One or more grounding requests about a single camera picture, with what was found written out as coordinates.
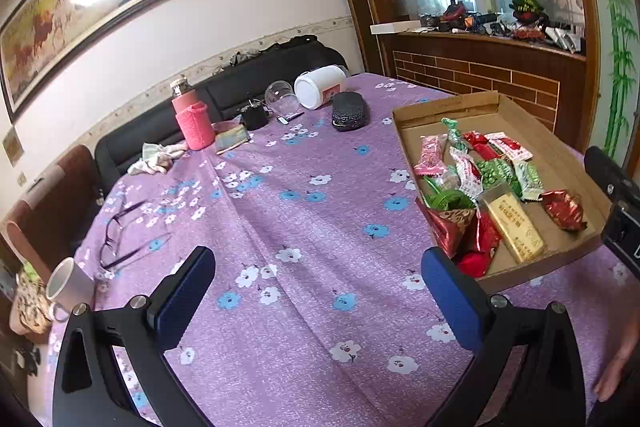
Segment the person's right hand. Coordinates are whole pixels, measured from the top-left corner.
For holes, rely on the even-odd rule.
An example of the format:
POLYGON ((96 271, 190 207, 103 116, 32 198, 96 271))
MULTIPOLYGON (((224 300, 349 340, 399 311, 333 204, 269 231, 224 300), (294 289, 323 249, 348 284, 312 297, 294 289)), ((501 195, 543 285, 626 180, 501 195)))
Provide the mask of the person's right hand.
POLYGON ((594 393, 599 402, 604 402, 612 397, 622 379, 623 369, 638 343, 639 312, 634 312, 634 315, 625 326, 622 340, 620 340, 620 347, 616 351, 614 358, 608 363, 596 387, 594 387, 594 393))

